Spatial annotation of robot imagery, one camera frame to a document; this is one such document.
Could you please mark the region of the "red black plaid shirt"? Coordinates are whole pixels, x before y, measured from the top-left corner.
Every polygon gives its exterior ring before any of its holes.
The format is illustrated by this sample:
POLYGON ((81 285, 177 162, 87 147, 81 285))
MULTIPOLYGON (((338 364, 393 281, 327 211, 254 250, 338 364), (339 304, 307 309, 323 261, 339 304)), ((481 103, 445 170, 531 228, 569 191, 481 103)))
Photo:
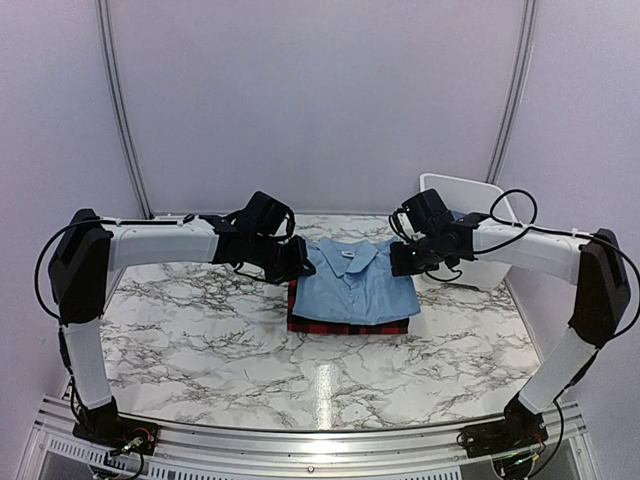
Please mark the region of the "red black plaid shirt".
POLYGON ((290 332, 318 335, 404 335, 408 333, 409 318, 378 325, 355 325, 327 321, 316 321, 295 315, 293 308, 297 293, 297 281, 288 284, 287 290, 287 329, 290 332))

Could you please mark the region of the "light blue long sleeve shirt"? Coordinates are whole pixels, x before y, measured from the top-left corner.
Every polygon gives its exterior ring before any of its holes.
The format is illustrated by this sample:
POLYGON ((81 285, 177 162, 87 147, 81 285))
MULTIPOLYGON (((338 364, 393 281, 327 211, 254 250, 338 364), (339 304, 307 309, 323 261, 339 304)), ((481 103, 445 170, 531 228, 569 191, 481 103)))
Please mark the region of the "light blue long sleeve shirt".
POLYGON ((306 243, 316 273, 297 281, 293 313, 314 321, 375 326, 420 313, 414 282, 392 275, 390 240, 306 243))

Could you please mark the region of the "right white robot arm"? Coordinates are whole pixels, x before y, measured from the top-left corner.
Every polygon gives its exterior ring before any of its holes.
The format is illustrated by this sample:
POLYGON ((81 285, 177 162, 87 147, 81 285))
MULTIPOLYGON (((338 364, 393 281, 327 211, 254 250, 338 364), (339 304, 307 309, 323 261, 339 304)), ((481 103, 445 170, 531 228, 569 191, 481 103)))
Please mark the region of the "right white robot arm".
POLYGON ((528 270, 570 294, 561 309, 568 318, 559 339, 496 425, 495 438, 506 448, 532 436, 543 411, 579 383, 604 347, 627 331, 621 322, 639 269, 611 230, 566 231, 489 213, 455 217, 447 209, 421 212, 408 206, 392 213, 390 224, 401 238, 391 247, 397 276, 484 260, 528 270))

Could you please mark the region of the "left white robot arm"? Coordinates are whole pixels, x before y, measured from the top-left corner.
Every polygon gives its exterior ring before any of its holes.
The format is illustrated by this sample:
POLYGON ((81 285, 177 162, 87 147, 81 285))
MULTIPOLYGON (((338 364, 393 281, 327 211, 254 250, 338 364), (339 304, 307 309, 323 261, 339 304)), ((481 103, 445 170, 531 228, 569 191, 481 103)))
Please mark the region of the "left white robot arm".
POLYGON ((34 267, 34 293, 49 279, 58 323, 61 360, 69 374, 75 435, 103 445, 140 435, 152 440, 153 424, 126 420, 106 374, 101 322, 121 275, 136 266, 199 263, 251 265, 260 281, 281 284, 314 274, 305 241, 295 235, 287 207, 246 207, 225 216, 188 214, 150 220, 101 217, 80 209, 45 243, 34 267))

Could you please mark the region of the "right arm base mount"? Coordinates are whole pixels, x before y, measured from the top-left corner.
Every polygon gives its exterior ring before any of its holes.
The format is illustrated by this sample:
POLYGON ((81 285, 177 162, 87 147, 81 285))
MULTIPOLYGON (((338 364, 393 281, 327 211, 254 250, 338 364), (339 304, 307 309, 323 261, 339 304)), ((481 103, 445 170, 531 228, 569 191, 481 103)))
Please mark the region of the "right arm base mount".
POLYGON ((541 446, 549 438, 541 416, 533 422, 509 418, 463 427, 456 443, 469 458, 506 453, 530 446, 541 446))

